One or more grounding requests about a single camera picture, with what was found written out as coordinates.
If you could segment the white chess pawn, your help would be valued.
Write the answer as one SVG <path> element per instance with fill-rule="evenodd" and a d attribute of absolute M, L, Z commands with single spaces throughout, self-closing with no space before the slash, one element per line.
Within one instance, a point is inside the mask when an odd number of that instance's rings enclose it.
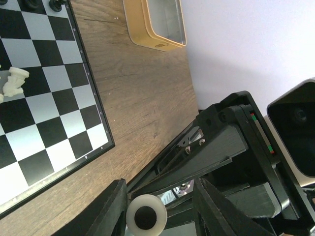
<path fill-rule="evenodd" d="M 130 202 L 126 225 L 135 236 L 158 236 L 167 223 L 167 210 L 157 196 L 144 194 Z"/>

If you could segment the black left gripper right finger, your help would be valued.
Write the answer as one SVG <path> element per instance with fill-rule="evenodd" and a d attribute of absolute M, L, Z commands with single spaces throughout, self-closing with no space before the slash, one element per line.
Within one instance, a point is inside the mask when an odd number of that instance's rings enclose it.
<path fill-rule="evenodd" d="M 193 187 L 193 215 L 198 236 L 272 236 L 231 203 L 208 180 Z"/>

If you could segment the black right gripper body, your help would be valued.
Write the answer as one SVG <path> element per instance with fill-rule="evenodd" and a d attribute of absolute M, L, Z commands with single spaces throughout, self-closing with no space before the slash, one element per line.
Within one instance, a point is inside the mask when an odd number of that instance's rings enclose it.
<path fill-rule="evenodd" d="M 198 178 L 273 236 L 305 234 L 305 194 L 248 92 L 198 114 L 157 156 L 155 194 Z M 193 191 L 166 207 L 166 228 L 194 223 Z"/>

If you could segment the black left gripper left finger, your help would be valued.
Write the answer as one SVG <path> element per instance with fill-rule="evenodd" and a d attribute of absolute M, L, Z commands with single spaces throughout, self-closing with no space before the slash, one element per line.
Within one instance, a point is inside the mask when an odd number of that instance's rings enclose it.
<path fill-rule="evenodd" d="M 114 180 L 55 236 L 123 236 L 126 230 L 126 180 Z"/>

